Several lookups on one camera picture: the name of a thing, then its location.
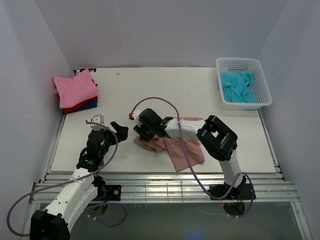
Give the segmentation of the dusty pink t shirt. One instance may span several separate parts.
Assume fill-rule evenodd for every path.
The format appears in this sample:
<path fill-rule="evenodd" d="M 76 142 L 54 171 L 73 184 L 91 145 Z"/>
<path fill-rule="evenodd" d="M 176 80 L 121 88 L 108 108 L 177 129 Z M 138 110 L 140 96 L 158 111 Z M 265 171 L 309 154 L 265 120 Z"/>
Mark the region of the dusty pink t shirt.
<path fill-rule="evenodd" d="M 138 135 L 133 142 L 144 150 L 160 153 L 166 151 L 176 172 L 189 167 L 185 154 L 189 157 L 192 166 L 202 164 L 205 156 L 197 138 L 197 131 L 205 121 L 199 117 L 162 118 L 165 137 L 154 136 L 146 142 Z"/>

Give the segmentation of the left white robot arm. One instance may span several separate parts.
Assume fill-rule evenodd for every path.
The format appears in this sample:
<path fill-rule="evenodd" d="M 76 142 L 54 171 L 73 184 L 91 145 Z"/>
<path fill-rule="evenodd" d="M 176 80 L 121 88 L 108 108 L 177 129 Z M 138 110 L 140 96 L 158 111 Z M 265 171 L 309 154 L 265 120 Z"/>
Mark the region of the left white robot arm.
<path fill-rule="evenodd" d="M 31 240 L 68 240 L 74 224 L 91 201 L 100 202 L 91 207 L 93 211 L 104 213 L 107 203 L 121 199 L 121 185 L 107 185 L 98 173 L 109 148 L 125 141 L 129 129 L 112 121 L 113 130 L 110 130 L 98 119 L 87 124 L 92 130 L 69 183 L 45 209 L 36 210 L 31 217 Z"/>

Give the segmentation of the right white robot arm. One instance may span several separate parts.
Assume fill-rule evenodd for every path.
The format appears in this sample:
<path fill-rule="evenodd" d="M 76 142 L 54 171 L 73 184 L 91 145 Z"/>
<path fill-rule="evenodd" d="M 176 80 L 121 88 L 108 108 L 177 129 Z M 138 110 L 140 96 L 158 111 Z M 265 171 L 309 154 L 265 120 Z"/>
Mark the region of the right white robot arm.
<path fill-rule="evenodd" d="M 199 141 L 206 152 L 218 160 L 224 177 L 224 184 L 210 185 L 206 191 L 212 199 L 235 200 L 243 195 L 246 176 L 237 159 L 238 136 L 217 116 L 211 115 L 205 120 L 161 118 L 147 108 L 134 110 L 129 118 L 136 122 L 133 130 L 146 142 L 155 136 L 168 140 Z"/>

